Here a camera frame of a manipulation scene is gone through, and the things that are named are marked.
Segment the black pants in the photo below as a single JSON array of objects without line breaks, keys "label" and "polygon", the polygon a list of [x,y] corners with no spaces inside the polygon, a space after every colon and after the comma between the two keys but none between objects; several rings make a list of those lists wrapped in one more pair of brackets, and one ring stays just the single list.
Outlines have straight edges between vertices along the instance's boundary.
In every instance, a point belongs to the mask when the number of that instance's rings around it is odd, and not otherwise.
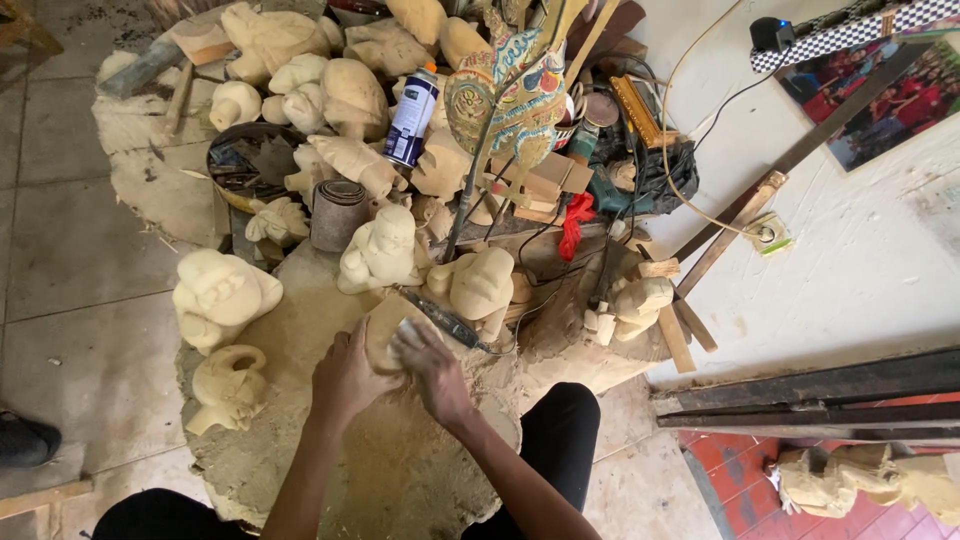
[{"label": "black pants", "polygon": [[[561,382],[520,418],[520,457],[577,510],[587,500],[600,405],[582,384]],[[179,493],[154,488],[130,495],[100,518],[93,540],[251,540],[236,522]],[[485,523],[473,524],[461,540],[522,540],[514,518],[501,507]]]}]

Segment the hand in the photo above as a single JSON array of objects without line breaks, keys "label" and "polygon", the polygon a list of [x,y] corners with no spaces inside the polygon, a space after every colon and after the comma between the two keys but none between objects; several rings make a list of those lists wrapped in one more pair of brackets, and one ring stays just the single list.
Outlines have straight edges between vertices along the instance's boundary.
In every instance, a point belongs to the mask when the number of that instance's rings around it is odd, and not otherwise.
[{"label": "hand", "polygon": [[369,320],[370,315],[364,315],[353,329],[353,335],[338,331],[326,356],[313,370],[311,416],[334,420],[345,428],[378,396],[403,384],[403,376],[377,375],[367,362]]},{"label": "hand", "polygon": [[447,430],[462,426],[475,410],[460,361],[424,324],[403,319],[391,342],[400,363],[414,376],[423,407]]}]

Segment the red plastic bag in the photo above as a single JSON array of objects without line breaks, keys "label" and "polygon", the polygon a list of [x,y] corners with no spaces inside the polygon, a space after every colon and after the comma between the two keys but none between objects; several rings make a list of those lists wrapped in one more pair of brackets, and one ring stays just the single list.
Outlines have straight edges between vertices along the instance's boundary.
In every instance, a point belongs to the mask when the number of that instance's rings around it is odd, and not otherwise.
[{"label": "red plastic bag", "polygon": [[577,252],[577,246],[580,245],[580,223],[589,221],[597,214],[592,208],[593,195],[587,192],[577,193],[573,200],[566,205],[566,219],[564,220],[564,239],[560,241],[557,251],[560,257],[571,262],[573,254]]}]

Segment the shoe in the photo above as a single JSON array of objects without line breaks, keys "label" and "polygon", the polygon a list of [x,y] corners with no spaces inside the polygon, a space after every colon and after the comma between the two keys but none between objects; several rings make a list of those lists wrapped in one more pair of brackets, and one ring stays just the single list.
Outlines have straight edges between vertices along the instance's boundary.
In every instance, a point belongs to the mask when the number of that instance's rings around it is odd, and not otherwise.
[{"label": "shoe", "polygon": [[62,436],[52,426],[0,412],[0,467],[28,469],[53,459]]}]

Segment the red tile floor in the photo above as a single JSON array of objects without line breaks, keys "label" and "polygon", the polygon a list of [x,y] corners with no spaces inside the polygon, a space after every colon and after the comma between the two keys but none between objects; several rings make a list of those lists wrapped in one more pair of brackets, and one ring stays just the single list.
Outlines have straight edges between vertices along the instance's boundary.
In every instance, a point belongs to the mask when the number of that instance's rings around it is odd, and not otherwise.
[{"label": "red tile floor", "polygon": [[[920,405],[960,401],[960,392],[900,398],[856,406]],[[681,444],[700,460],[724,506],[737,540],[960,540],[960,529],[941,524],[918,506],[908,512],[899,504],[880,506],[865,496],[842,519],[806,513],[787,515],[780,496],[763,475],[767,459],[776,460],[776,438],[680,431]],[[808,441],[791,446],[817,446],[832,450],[843,441]]]}]

